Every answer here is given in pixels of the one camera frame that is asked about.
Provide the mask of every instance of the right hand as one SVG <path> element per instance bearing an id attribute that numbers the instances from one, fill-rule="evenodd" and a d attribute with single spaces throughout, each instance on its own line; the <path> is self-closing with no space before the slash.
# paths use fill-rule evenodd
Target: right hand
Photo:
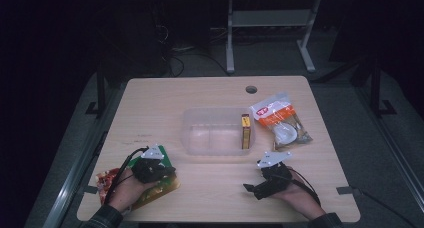
<path id="1" fill-rule="evenodd" d="M 304 183 L 304 181 L 296 174 L 291 171 L 293 179 Z M 271 197 L 283 200 L 293 207 L 297 212 L 301 213 L 308 220 L 314 220 L 322 215 L 325 215 L 325 211 L 318 205 L 318 203 L 312 198 L 308 192 L 300 188 L 299 186 L 290 183 L 290 185 L 284 191 L 280 191 Z"/>

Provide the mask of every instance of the hand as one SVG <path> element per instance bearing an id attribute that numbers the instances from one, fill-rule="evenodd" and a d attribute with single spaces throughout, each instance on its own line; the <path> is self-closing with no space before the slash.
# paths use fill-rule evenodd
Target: hand
<path id="1" fill-rule="evenodd" d="M 303 182 L 303 180 L 296 174 L 296 172 L 290 171 L 293 176 L 293 179 Z M 293 207 L 297 212 L 301 213 L 309 220 L 314 220 L 325 213 L 325 211 L 318 205 L 318 203 L 312 198 L 308 192 L 300 188 L 299 186 L 290 183 L 286 190 L 280 191 L 274 195 L 274 198 L 281 199 L 287 202 L 290 206 Z"/>
<path id="2" fill-rule="evenodd" d="M 131 169 L 126 169 L 122 173 L 119 182 L 121 183 L 116 186 L 115 192 L 110 197 L 109 205 L 121 213 L 134 204 L 145 190 L 158 183 L 141 183 L 133 176 Z"/>

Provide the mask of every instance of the orange label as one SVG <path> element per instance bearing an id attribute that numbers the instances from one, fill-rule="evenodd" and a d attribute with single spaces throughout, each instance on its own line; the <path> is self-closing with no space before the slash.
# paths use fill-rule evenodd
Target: orange label
<path id="1" fill-rule="evenodd" d="M 280 121 L 283 121 L 287 119 L 288 117 L 296 114 L 296 111 L 294 110 L 292 105 L 286 106 L 280 110 L 274 111 L 271 115 L 259 118 L 259 123 L 261 123 L 264 126 L 268 125 L 274 125 Z"/>

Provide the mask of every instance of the gray floor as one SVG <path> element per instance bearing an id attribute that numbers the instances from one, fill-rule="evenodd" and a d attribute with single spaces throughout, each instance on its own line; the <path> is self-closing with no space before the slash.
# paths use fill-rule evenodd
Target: gray floor
<path id="1" fill-rule="evenodd" d="M 329 62 L 331 48 L 336 31 L 315 31 L 308 45 L 311 57 L 317 68 L 308 73 L 297 50 L 297 34 L 289 34 L 274 42 L 259 42 L 251 45 L 237 45 L 234 50 L 235 69 L 233 76 L 253 75 L 302 75 L 315 79 L 327 74 L 342 63 Z M 225 46 L 211 46 L 208 55 L 202 50 L 190 50 L 176 55 L 184 62 L 181 77 L 226 76 L 217 62 L 225 65 Z M 171 60 L 174 73 L 182 68 L 177 60 Z M 349 70 L 325 84 L 312 84 L 311 88 L 333 141 L 336 152 L 351 186 L 372 194 L 378 200 L 395 209 L 416 227 L 424 227 L 423 210 L 417 204 L 393 152 L 382 135 L 379 124 L 390 130 L 396 143 L 401 147 L 405 159 L 414 170 L 418 179 L 424 181 L 424 122 L 404 98 L 396 81 L 382 74 L 381 98 L 389 100 L 397 115 L 387 115 L 375 119 L 367 106 L 369 86 L 355 88 L 349 83 L 353 70 Z M 107 131 L 125 84 L 120 89 L 107 89 L 108 107 L 105 114 L 96 119 L 86 115 L 90 102 L 96 101 L 96 77 L 88 82 L 80 101 L 75 107 L 65 136 L 59 147 L 55 161 L 40 195 L 27 220 L 26 227 L 41 227 L 65 179 L 78 157 L 87 145 L 95 145 L 101 134 Z M 95 158 L 86 171 L 80 187 L 84 187 L 95 164 Z M 82 188 L 75 190 L 75 196 L 69 205 L 61 227 L 78 227 L 82 222 L 76 218 L 76 211 L 82 198 Z M 399 217 L 380 206 L 365 195 L 355 197 L 361 212 L 361 219 L 346 227 L 410 227 Z M 284 227 L 303 227 L 304 224 L 285 224 Z M 138 227 L 137 224 L 123 222 L 121 227 Z"/>

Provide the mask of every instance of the left hand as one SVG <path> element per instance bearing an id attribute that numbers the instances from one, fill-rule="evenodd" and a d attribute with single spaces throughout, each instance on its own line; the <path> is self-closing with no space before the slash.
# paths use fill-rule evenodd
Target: left hand
<path id="1" fill-rule="evenodd" d="M 141 183 L 133 176 L 131 169 L 126 169 L 119 180 L 122 182 L 116 186 L 115 192 L 110 197 L 109 205 L 121 213 L 134 204 L 145 190 L 154 187 L 158 183 L 157 181 L 146 184 Z"/>

